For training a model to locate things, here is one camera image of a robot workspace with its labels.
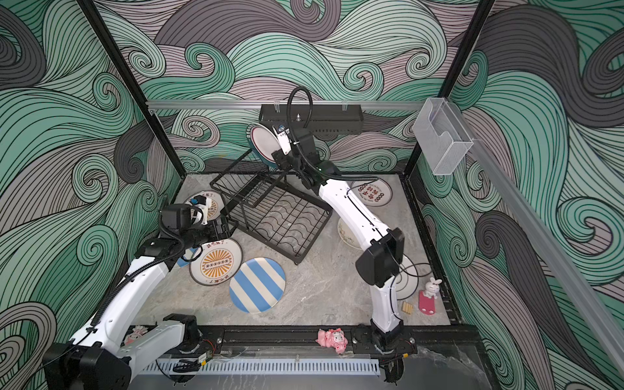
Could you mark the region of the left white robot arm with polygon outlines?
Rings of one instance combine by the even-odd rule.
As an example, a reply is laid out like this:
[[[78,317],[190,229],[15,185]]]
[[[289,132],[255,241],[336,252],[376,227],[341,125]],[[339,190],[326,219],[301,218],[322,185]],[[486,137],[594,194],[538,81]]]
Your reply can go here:
[[[152,362],[172,349],[194,353],[201,333],[193,315],[169,315],[131,344],[131,322],[147,298],[189,249],[229,239],[238,224],[225,215],[196,221],[202,208],[165,206],[158,238],[145,241],[122,280],[102,300],[94,316],[68,342],[45,352],[42,369],[50,389],[126,389]]]

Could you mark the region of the black wire dish rack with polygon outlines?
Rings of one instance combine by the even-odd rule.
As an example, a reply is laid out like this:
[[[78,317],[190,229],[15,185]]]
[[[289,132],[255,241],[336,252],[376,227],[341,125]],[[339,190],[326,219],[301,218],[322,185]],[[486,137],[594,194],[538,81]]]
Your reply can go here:
[[[295,176],[268,167],[251,150],[236,159],[207,162],[210,187],[221,195],[221,214],[239,230],[300,264],[319,238],[332,209],[293,187]]]

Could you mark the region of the green rimmed white plate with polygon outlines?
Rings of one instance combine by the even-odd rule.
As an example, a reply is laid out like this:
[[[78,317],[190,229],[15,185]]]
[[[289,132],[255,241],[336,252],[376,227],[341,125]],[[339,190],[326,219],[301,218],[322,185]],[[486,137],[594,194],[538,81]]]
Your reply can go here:
[[[247,138],[254,154],[268,167],[277,168],[272,154],[281,147],[273,132],[261,124],[253,124],[247,130]]]

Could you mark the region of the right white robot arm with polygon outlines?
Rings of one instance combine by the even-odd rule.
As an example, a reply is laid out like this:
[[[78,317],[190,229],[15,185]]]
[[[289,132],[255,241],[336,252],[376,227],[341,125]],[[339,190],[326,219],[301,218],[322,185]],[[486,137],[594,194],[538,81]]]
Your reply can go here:
[[[297,86],[289,94],[286,119],[273,129],[279,151],[272,153],[276,165],[293,171],[307,189],[311,189],[332,207],[354,233],[362,254],[355,263],[359,276],[370,286],[373,304],[370,337],[373,345],[388,354],[403,336],[404,322],[397,313],[396,278],[400,274],[415,279],[402,266],[405,235],[381,222],[355,195],[337,167],[319,157],[308,126],[313,116],[313,98],[309,89]]]

